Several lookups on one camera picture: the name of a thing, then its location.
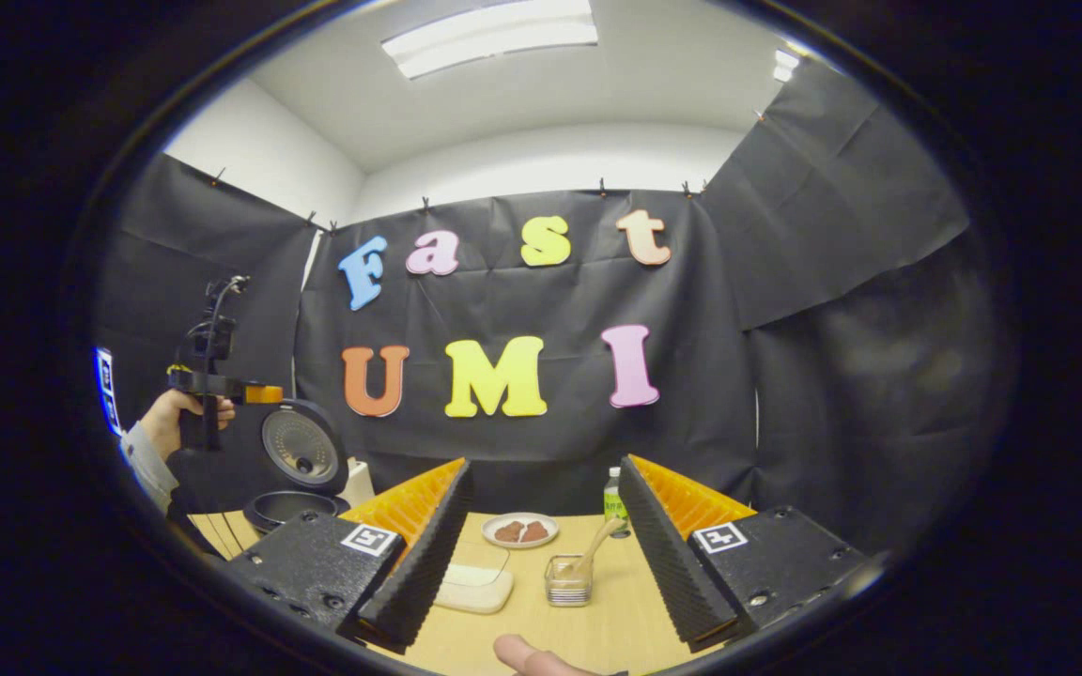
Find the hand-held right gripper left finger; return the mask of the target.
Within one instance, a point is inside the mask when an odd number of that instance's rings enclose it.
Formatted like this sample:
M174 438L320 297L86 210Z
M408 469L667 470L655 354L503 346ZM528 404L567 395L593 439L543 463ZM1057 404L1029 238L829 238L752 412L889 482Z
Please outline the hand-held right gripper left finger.
M437 596L472 493L457 458L342 515L303 511L226 569L289 617L403 653Z

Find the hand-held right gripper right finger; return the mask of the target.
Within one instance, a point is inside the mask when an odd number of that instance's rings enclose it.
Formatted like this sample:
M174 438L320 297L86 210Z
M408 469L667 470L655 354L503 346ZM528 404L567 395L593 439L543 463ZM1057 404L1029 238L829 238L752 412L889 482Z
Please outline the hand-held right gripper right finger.
M692 652L803 615L872 566L793 506L752 511L635 454L620 462L620 498Z

